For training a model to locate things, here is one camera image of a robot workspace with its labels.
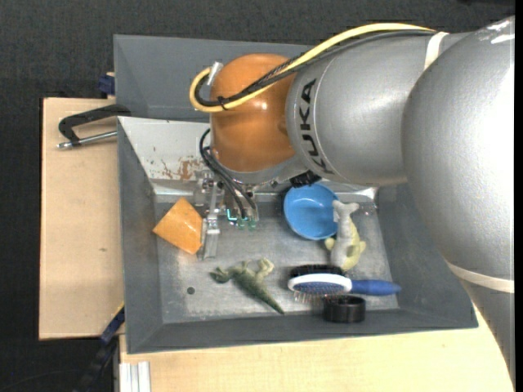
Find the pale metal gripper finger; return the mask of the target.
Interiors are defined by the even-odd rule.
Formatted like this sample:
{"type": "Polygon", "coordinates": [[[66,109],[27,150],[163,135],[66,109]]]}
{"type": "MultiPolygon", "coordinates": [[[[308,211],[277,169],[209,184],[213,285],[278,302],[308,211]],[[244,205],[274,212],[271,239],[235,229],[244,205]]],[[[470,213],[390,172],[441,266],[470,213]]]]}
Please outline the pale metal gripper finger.
{"type": "Polygon", "coordinates": [[[215,214],[208,216],[206,232],[206,258],[212,259],[217,255],[217,245],[220,236],[218,218],[215,214]]]}
{"type": "Polygon", "coordinates": [[[197,251],[197,258],[199,261],[203,261],[204,257],[205,257],[207,229],[208,229],[207,220],[203,219],[202,226],[201,226],[201,237],[200,237],[201,246],[200,246],[199,250],[197,251]]]}

